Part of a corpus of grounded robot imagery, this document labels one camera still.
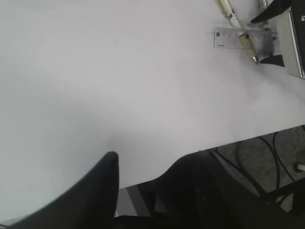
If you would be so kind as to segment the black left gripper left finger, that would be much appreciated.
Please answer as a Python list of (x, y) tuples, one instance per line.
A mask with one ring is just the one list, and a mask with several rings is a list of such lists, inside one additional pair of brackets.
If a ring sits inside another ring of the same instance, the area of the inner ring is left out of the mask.
[(106, 153), (74, 186), (11, 229), (102, 229), (115, 214), (119, 157)]

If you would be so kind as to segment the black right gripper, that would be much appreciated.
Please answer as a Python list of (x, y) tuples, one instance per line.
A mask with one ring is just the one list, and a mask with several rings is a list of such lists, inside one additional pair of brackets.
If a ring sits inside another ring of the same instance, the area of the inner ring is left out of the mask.
[[(292, 6), (292, 15), (295, 32), (301, 55), (301, 61), (305, 61), (305, 0), (274, 0), (263, 12), (252, 19), (251, 23), (261, 23), (274, 18)], [(282, 55), (271, 55), (260, 61), (260, 64), (271, 64), (285, 67)]]

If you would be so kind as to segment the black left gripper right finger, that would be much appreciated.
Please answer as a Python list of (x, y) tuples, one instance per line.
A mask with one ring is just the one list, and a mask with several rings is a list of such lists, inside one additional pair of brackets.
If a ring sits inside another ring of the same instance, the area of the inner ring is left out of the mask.
[(178, 159), (160, 177), (140, 184), (159, 196), (167, 214), (120, 216), (116, 229), (302, 229), (304, 217), (286, 213), (269, 196), (239, 184), (208, 151)]

